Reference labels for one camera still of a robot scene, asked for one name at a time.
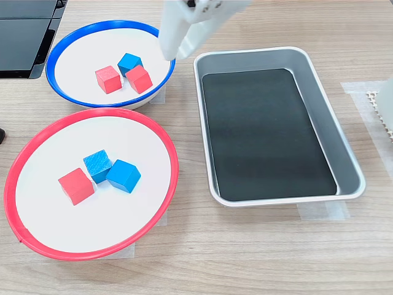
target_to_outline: wooden table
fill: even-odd
[[[160,1],[69,1],[56,36],[108,19],[159,26]],[[208,192],[192,61],[179,61],[166,104],[138,109],[161,124],[181,175],[168,225],[136,244],[135,258],[59,262],[18,243],[0,211],[0,294],[393,294],[393,185],[340,82],[393,74],[393,5],[380,1],[255,0],[193,57],[212,50],[294,45],[306,50],[367,178],[351,219],[302,221],[295,205],[228,209]],[[22,147],[82,108],[45,75],[0,81],[0,191]]]

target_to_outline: white tape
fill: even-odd
[[[156,226],[167,226],[168,225],[168,211],[165,211],[164,215],[157,222]]]
[[[351,217],[345,201],[311,202],[297,204],[302,220],[345,220]]]
[[[387,172],[393,178],[393,144],[373,103],[367,97],[367,92],[379,92],[385,82],[349,82],[341,83],[341,86],[351,95]]]
[[[165,103],[165,95],[166,95],[166,85],[164,85],[160,91],[158,91],[157,95],[149,101],[151,104],[164,104]]]
[[[168,225],[168,212],[166,211],[161,219],[157,222],[156,226]],[[135,243],[108,256],[101,257],[99,259],[129,259],[135,257]]]
[[[135,256],[135,243],[111,255],[101,257],[99,259],[126,259],[134,258]]]

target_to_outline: wooden block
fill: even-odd
[[[112,93],[122,88],[122,81],[120,75],[113,68],[113,66],[107,66],[106,68],[99,69],[96,71],[96,77],[98,85],[104,90],[106,94]]]
[[[126,77],[131,87],[133,87],[138,94],[145,92],[153,86],[149,73],[142,66],[136,66],[131,71],[127,72]]]
[[[138,169],[134,165],[122,160],[116,160],[106,175],[106,179],[111,185],[129,194],[133,191],[140,178],[141,174]]]
[[[60,178],[59,183],[74,206],[94,194],[93,183],[80,168]]]
[[[119,70],[122,73],[123,77],[125,77],[125,74],[128,71],[131,71],[136,66],[143,66],[143,64],[140,57],[126,53],[124,54],[123,58],[119,61],[117,66],[119,67]]]
[[[109,160],[105,150],[84,158],[84,162],[91,178],[97,184],[106,179],[106,175],[112,167],[111,160]]]

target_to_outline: tape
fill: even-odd
[[[158,91],[157,95],[149,101],[151,104],[164,104],[165,103],[165,95],[166,95],[166,85],[164,85],[160,91]]]
[[[166,211],[156,226],[168,225],[168,212]],[[130,259],[135,257],[135,243],[111,255],[101,257],[100,260],[105,259]]]
[[[386,128],[378,114],[375,97],[386,81],[341,83],[344,91],[351,95],[353,102],[370,134],[375,148],[389,176],[393,178],[392,132]]]
[[[351,217],[345,201],[298,203],[297,210],[302,220],[345,220]]]
[[[18,227],[15,229],[18,233],[18,236],[20,238],[18,238],[19,242],[22,242],[23,240],[26,240],[27,238],[31,238],[33,235],[31,234],[31,232],[29,232],[29,230],[25,227]]]

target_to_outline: black mat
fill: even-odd
[[[290,72],[203,77],[220,196],[333,195],[336,184]]]

